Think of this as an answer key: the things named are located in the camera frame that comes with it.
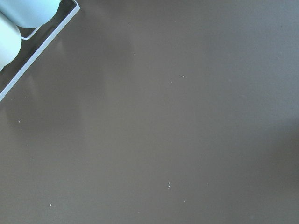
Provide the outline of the white metal rack tray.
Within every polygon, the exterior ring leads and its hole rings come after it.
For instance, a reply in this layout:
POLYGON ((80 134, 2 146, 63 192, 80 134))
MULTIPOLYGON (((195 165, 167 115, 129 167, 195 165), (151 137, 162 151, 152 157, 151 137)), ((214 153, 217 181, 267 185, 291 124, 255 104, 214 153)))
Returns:
POLYGON ((18 56, 0 69, 0 99, 3 99, 31 64, 80 10, 75 0, 61 0, 55 15, 36 28, 20 28, 22 45, 18 56))

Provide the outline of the pale blue cup lower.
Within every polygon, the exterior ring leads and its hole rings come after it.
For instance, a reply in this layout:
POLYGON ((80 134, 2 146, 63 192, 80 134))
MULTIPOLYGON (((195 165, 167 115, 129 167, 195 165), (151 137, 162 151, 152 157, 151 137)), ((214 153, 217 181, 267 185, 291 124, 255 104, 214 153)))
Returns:
POLYGON ((0 14, 0 68, 10 64, 21 49, 21 33, 3 13, 0 14))

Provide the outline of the pale blue cup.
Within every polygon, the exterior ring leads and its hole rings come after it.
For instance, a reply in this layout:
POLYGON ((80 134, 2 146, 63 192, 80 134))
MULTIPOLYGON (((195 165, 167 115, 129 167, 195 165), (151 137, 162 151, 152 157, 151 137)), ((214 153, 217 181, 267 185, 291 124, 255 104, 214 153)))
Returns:
POLYGON ((60 0, 1 0, 0 12, 19 27, 36 28, 53 18, 59 4, 60 0))
POLYGON ((10 64, 21 49, 21 33, 3 13, 0 14, 0 68, 10 64))

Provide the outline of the pale blue cup upper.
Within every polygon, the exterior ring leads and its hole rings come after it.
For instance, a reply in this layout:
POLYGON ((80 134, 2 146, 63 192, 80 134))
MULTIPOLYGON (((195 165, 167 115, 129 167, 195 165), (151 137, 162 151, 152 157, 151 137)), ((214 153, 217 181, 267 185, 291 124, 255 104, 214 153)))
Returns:
POLYGON ((59 4, 60 0, 1 0, 0 12, 19 27, 36 28, 53 18, 59 4))

